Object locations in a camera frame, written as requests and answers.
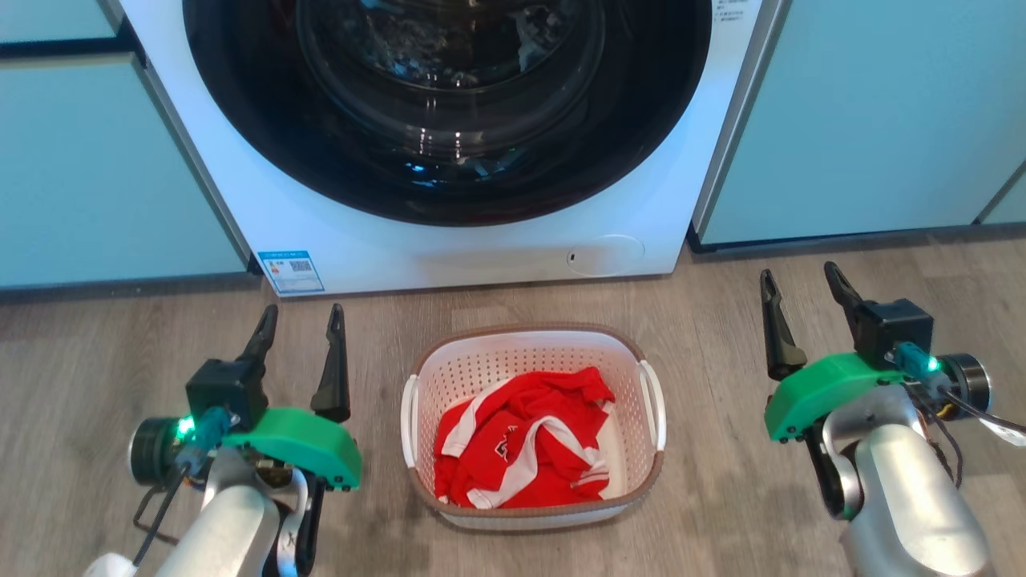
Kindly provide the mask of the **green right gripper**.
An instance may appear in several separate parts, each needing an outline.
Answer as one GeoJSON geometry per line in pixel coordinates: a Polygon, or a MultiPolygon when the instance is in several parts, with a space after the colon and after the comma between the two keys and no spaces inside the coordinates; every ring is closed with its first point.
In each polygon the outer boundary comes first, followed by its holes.
{"type": "MultiPolygon", "coordinates": [[[[864,317],[860,293],[832,260],[824,263],[824,274],[833,300],[842,307],[850,335],[860,337],[864,317]]],[[[806,366],[806,352],[793,340],[782,308],[782,294],[770,269],[760,272],[759,288],[767,376],[780,382],[765,408],[770,441],[796,439],[817,420],[861,397],[878,383],[904,381],[901,370],[876,369],[854,352],[829,355],[806,366]]]]}

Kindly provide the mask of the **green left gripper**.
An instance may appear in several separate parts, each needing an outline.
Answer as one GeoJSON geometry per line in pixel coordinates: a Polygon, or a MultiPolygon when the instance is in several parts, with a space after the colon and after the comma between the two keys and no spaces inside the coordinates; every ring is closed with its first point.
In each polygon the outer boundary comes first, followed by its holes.
{"type": "MultiPolygon", "coordinates": [[[[236,357],[237,362],[266,373],[266,357],[273,347],[279,306],[267,305],[252,336],[236,357]]],[[[345,315],[333,303],[325,337],[329,350],[310,409],[268,409],[246,432],[224,436],[224,448],[250,448],[267,458],[292,464],[308,474],[323,478],[333,490],[356,490],[362,485],[362,454],[341,423],[351,417],[345,315]]]]}

